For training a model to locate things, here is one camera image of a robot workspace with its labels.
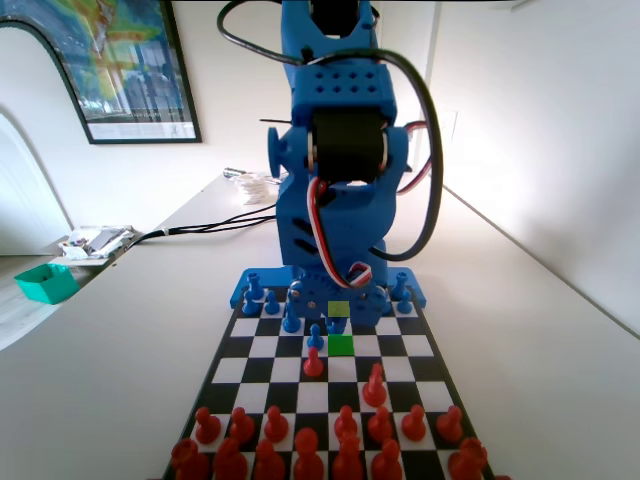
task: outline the blue chess piece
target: blue chess piece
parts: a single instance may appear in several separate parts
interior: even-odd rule
[[[276,292],[269,290],[267,293],[267,304],[264,306],[264,311],[269,315],[275,315],[280,311],[280,304],[276,301]]]
[[[307,345],[309,348],[316,347],[318,351],[324,347],[324,338],[320,336],[320,325],[317,323],[311,325],[311,336],[307,340]]]
[[[244,292],[244,305],[242,311],[245,315],[254,315],[260,311],[260,304],[253,301],[249,290]]]
[[[391,298],[395,301],[401,301],[404,298],[404,292],[407,291],[405,285],[407,284],[407,274],[400,272],[396,275],[396,285],[391,289]]]
[[[282,322],[282,328],[284,328],[284,331],[287,333],[296,333],[298,330],[300,330],[301,325],[302,322],[296,315],[296,312],[293,309],[293,305],[291,305],[291,303],[287,303],[284,321]]]
[[[264,295],[264,289],[260,285],[260,275],[255,272],[247,275],[247,280],[249,281],[249,293],[253,300],[260,300]]]
[[[402,296],[402,300],[400,301],[400,303],[398,303],[398,311],[400,313],[410,313],[411,312],[411,293],[409,293],[409,291],[405,291],[404,295]]]

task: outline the green square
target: green square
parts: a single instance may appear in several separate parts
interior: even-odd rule
[[[352,357],[353,337],[351,335],[329,335],[330,357]]]
[[[327,312],[329,318],[334,317],[342,317],[348,318],[351,315],[349,314],[349,300],[329,300],[327,302],[329,311]]]

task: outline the wire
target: wire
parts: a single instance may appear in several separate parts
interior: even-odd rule
[[[422,230],[416,242],[405,252],[391,254],[376,247],[371,247],[369,251],[384,260],[401,262],[415,257],[429,242],[438,221],[440,202],[442,200],[442,184],[444,177],[444,160],[442,153],[442,139],[440,138],[440,126],[433,99],[425,85],[420,73],[402,55],[383,49],[356,48],[349,50],[339,50],[329,53],[323,57],[312,60],[308,65],[325,65],[340,60],[352,58],[369,58],[389,62],[398,67],[407,77],[409,83],[420,101],[420,107],[425,118],[425,126],[429,130],[429,145],[431,150],[431,190],[429,192],[429,205],[425,216]]]
[[[248,40],[245,40],[244,38],[240,38],[237,35],[232,34],[226,28],[224,28],[224,19],[226,18],[226,16],[229,15],[229,13],[231,13],[231,11],[234,10],[236,7],[242,5],[243,3],[246,3],[247,1],[249,0],[234,0],[232,2],[227,3],[222,8],[220,13],[218,14],[218,20],[217,20],[218,31],[222,34],[222,36],[227,40],[229,40],[230,42],[235,43],[236,45],[240,45],[241,47],[246,48],[247,50],[251,50],[252,52],[257,53],[258,55],[262,55],[263,57],[270,58],[271,60],[275,60],[281,63],[287,63],[289,65],[304,65],[304,60],[302,60],[301,58],[290,57],[288,55],[283,55],[282,53],[274,52],[273,50],[269,50],[267,48],[261,47],[260,45],[256,45],[255,43],[251,43]],[[273,3],[278,3],[278,4],[282,3],[281,1],[277,1],[277,0],[268,0],[268,1],[271,1]]]

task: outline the red white wire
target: red white wire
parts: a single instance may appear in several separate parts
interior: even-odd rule
[[[309,188],[307,189],[307,212],[309,213],[309,222],[311,223],[311,230],[313,231],[313,238],[315,239],[316,246],[318,247],[320,259],[322,260],[322,264],[324,265],[327,274],[337,285],[342,288],[362,287],[369,283],[373,277],[371,267],[369,265],[364,262],[355,262],[351,265],[351,268],[349,268],[349,275],[353,275],[358,272],[358,276],[353,280],[347,281],[342,277],[342,275],[340,275],[340,272],[338,272],[338,269],[331,257],[331,252],[329,251],[318,208],[318,197],[324,193],[326,189],[326,182],[320,180],[318,177],[311,179],[309,182]]]

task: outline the white square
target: white square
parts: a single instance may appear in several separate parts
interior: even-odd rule
[[[367,402],[364,401],[364,397],[362,396],[362,388],[364,387],[364,385],[367,382],[358,382],[358,397],[360,399],[360,411],[361,412],[374,412],[378,409],[378,407],[372,407],[371,405],[369,405]],[[384,405],[386,407],[387,410],[389,410],[390,412],[392,411],[391,409],[391,400],[389,399],[389,389],[387,388],[387,382],[382,382],[382,385],[384,386],[384,389],[387,391],[387,398],[385,399],[384,403],[382,405]]]
[[[233,408],[242,407],[246,413],[264,413],[268,383],[241,383]]]
[[[293,450],[293,429],[296,423],[296,414],[283,413],[282,416],[287,419],[287,422],[289,422],[289,429],[287,430],[287,434],[282,440],[280,440],[278,443],[273,444],[273,448],[276,452],[290,452],[291,450]],[[260,438],[258,439],[258,441],[267,438],[267,436],[264,434],[264,427],[267,425],[268,421],[269,417],[267,417],[267,414],[265,413],[264,417],[262,418],[262,428],[260,429]]]
[[[302,357],[308,357],[309,356],[309,344],[307,343],[307,340],[309,340],[309,338],[305,335],[304,337],[304,341],[302,342]],[[326,357],[329,351],[329,347],[328,347],[328,340],[327,337],[325,335],[322,335],[322,338],[324,339],[324,345],[322,345],[322,350],[318,350],[318,356],[319,357]]]
[[[278,347],[278,337],[254,337],[249,358],[274,358]]]
[[[413,440],[407,438],[402,432],[402,419],[408,413],[409,412],[396,412],[393,414],[393,420],[396,424],[396,432],[398,432],[398,443],[400,445],[400,450],[435,450],[436,444],[433,441],[433,435],[431,434],[431,430],[429,429],[426,416],[422,416],[422,422],[427,428],[427,433],[425,433],[424,437],[422,437],[422,440],[420,440],[419,442],[414,442]]]
[[[211,383],[240,383],[246,365],[246,358],[221,359]]]
[[[340,450],[340,440],[336,436],[335,424],[336,420],[340,414],[338,412],[332,412],[329,414],[329,451],[337,452]],[[353,413],[353,419],[356,421],[356,425],[358,426],[358,437],[360,438],[360,450],[364,448],[362,445],[362,436],[364,435],[362,431],[362,416],[358,412]]]
[[[238,318],[231,330],[232,337],[253,337],[258,328],[257,318]]]
[[[196,430],[198,429],[198,422],[193,426],[193,430],[191,431],[191,440],[198,444],[198,452],[200,453],[210,453],[215,452],[220,447],[220,444],[224,440],[224,433],[227,431],[227,427],[229,426],[229,422],[231,421],[231,415],[226,413],[216,414],[216,417],[220,420],[220,433],[218,437],[209,444],[200,443],[196,440]]]
[[[302,382],[298,384],[298,413],[328,413],[329,386],[327,383]]]
[[[444,382],[416,382],[425,412],[446,412],[453,405]]]
[[[413,382],[413,370],[408,357],[382,357],[387,382]]]
[[[433,357],[431,344],[425,335],[403,335],[402,341],[410,357]]]
[[[378,335],[400,335],[400,327],[395,317],[380,318],[376,325],[376,333]]]
[[[357,382],[355,357],[329,357],[330,382]]]
[[[411,311],[409,313],[402,313],[398,311],[398,303],[399,302],[391,302],[393,305],[393,311],[396,314],[396,317],[398,318],[404,318],[404,317],[417,317],[418,314],[416,313],[416,309],[413,306],[413,302],[411,302]]]
[[[300,359],[298,357],[276,357],[271,370],[271,383],[290,383],[300,380]]]
[[[282,318],[284,317],[284,303],[282,302],[278,302],[278,305],[280,305],[280,310],[278,310],[276,313],[267,313],[267,311],[263,308],[262,312],[260,313],[260,318]]]
[[[356,357],[379,357],[378,337],[376,335],[354,335],[353,350]]]

